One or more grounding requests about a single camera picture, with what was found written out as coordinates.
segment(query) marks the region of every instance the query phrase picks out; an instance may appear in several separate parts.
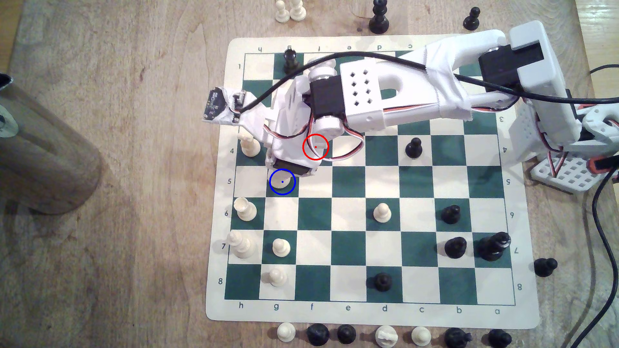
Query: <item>captured chess piece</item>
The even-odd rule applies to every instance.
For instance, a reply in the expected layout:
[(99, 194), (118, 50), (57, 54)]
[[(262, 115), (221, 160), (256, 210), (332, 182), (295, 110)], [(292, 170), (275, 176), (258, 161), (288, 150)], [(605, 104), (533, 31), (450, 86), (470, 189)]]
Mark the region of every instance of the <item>captured chess piece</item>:
[(370, 31), (374, 34), (385, 33), (389, 29), (389, 20), (385, 17), (387, 0), (374, 0), (372, 12), (374, 12), (374, 17), (370, 19)]
[(462, 26), (466, 29), (466, 30), (476, 30), (477, 28), (479, 28), (479, 20), (477, 19), (479, 17), (479, 13), (481, 13), (481, 10), (479, 9), (479, 7), (475, 6), (470, 10), (469, 16), (466, 17), (464, 19), (464, 21), (462, 22)]

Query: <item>cylindrical container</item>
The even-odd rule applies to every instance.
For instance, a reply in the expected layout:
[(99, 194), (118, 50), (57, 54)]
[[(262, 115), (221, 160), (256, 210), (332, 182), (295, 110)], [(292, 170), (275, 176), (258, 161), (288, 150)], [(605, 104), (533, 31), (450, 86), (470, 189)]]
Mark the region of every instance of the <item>cylindrical container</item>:
[(99, 151), (0, 74), (0, 195), (45, 214), (82, 205), (101, 176)]

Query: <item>red circle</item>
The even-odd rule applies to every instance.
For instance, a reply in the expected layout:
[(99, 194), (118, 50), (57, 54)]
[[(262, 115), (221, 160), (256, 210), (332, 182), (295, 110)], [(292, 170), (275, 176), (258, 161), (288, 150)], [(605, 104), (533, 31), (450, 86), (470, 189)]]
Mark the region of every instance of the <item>red circle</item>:
[[(311, 137), (311, 136), (319, 136), (322, 137), (324, 139), (324, 142), (327, 143), (327, 151), (324, 152), (324, 155), (319, 158), (319, 159), (313, 159), (310, 156), (308, 156), (308, 154), (305, 153), (305, 142)], [(305, 157), (309, 158), (312, 161), (320, 161), (321, 159), (327, 157), (327, 154), (329, 153), (329, 141), (327, 141), (327, 138), (325, 138), (322, 134), (318, 134), (318, 133), (314, 133), (314, 134), (310, 134), (308, 135), (307, 138), (305, 138), (305, 140), (301, 143), (301, 150), (303, 150), (303, 154), (305, 155)]]

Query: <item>white chess piece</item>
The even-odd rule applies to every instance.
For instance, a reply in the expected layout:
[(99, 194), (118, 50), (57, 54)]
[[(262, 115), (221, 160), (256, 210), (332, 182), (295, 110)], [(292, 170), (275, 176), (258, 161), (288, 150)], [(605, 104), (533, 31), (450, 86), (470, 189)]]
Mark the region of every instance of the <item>white chess piece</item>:
[(385, 223), (391, 219), (391, 209), (385, 203), (378, 204), (374, 208), (374, 219), (378, 222)]
[(275, 8), (277, 9), (277, 12), (275, 12), (275, 20), (280, 23), (288, 22), (288, 19), (290, 19), (290, 12), (286, 10), (286, 4), (282, 0), (277, 0), (275, 2)]
[(273, 241), (273, 254), (281, 258), (290, 254), (290, 243), (281, 238), (277, 238)]
[(391, 348), (397, 342), (397, 332), (389, 325), (383, 325), (376, 330), (376, 344), (382, 348)]
[(288, 280), (286, 273), (279, 268), (271, 269), (269, 272), (269, 278), (271, 279), (271, 284), (276, 287), (286, 284), (286, 281)]
[(243, 221), (252, 221), (258, 213), (256, 205), (248, 201), (245, 197), (235, 199), (232, 206), (236, 210), (238, 217)]
[(305, 7), (303, 7), (303, 1), (301, 0), (290, 0), (290, 18), (293, 20), (304, 20), (307, 12), (305, 11)]
[(430, 330), (424, 328), (423, 326), (417, 326), (413, 329), (413, 332), (410, 333), (410, 338), (413, 340), (413, 343), (423, 347), (430, 344), (432, 340), (432, 334)]
[(256, 251), (256, 244), (248, 237), (244, 237), (239, 231), (230, 231), (227, 239), (232, 251), (238, 258), (246, 259)]
[(279, 338), (282, 342), (290, 342), (295, 338), (295, 334), (297, 331), (295, 330), (294, 325), (290, 323), (281, 323), (277, 328), (277, 338)]
[(260, 153), (260, 142), (255, 140), (252, 136), (238, 133), (236, 137), (241, 141), (241, 151), (243, 151), (245, 156), (254, 157)]

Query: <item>white pawn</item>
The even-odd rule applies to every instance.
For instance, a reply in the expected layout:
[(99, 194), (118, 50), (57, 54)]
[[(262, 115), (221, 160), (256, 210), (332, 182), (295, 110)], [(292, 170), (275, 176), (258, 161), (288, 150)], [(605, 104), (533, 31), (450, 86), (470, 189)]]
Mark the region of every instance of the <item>white pawn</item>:
[(286, 281), (288, 280), (286, 273), (279, 268), (271, 269), (269, 272), (269, 278), (271, 279), (271, 285), (276, 287), (286, 284)]
[(241, 151), (243, 151), (245, 156), (255, 157), (260, 153), (260, 142), (255, 140), (252, 136), (238, 133), (236, 137), (241, 141)]
[(432, 340), (432, 334), (430, 330), (424, 328), (423, 326), (417, 326), (413, 329), (413, 332), (410, 333), (410, 338), (413, 340), (413, 343), (423, 347), (430, 344)]
[(273, 241), (273, 254), (284, 258), (290, 254), (290, 243), (281, 238), (277, 238)]
[(282, 342), (290, 342), (295, 338), (295, 327), (290, 323), (281, 323), (277, 328), (277, 338)]
[(290, 18), (293, 20), (304, 20), (307, 12), (305, 11), (305, 7), (303, 7), (303, 1), (301, 0), (290, 0)]
[(282, 0), (277, 0), (275, 2), (275, 8), (277, 9), (277, 12), (275, 12), (275, 20), (280, 23), (288, 22), (288, 19), (290, 19), (290, 12), (286, 10), (286, 4)]
[(230, 231), (227, 239), (232, 251), (238, 258), (246, 259), (256, 251), (256, 244), (248, 237), (244, 237), (239, 231)]
[(374, 219), (378, 222), (385, 223), (391, 219), (391, 209), (385, 203), (378, 204), (374, 208)]
[(239, 219), (243, 221), (252, 221), (258, 213), (256, 205), (248, 201), (245, 197), (235, 199), (232, 206), (236, 210)]

